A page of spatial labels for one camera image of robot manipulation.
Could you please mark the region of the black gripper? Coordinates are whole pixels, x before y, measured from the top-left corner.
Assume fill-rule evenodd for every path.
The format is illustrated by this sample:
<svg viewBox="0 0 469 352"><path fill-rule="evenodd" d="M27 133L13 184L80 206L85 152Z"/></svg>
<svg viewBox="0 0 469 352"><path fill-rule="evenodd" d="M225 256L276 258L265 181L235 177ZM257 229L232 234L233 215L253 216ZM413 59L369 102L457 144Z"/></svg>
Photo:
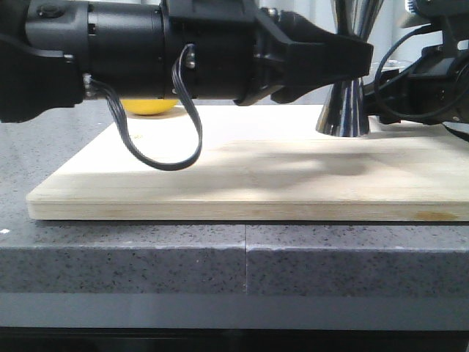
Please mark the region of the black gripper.
<svg viewBox="0 0 469 352"><path fill-rule="evenodd" d="M193 99L250 106L270 95L292 103L369 73L373 46L334 34L296 12L270 17L253 1L162 1L165 95L179 73Z"/></svg>
<svg viewBox="0 0 469 352"><path fill-rule="evenodd" d="M383 70L363 86L363 109L381 123L468 124L468 50L425 48L404 70Z"/></svg>

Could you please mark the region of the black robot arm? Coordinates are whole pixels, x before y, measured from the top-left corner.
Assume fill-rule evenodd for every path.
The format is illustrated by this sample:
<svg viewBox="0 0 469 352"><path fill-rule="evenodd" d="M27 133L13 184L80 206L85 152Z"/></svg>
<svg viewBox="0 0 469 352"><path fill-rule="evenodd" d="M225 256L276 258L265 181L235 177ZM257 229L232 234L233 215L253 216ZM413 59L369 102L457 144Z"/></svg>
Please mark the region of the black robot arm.
<svg viewBox="0 0 469 352"><path fill-rule="evenodd" d="M3 1L1 121L72 108L84 76L121 98L173 98L171 69L194 45L183 75L192 98L250 106L291 103L369 73L373 47L295 12L271 17L252 1Z"/></svg>

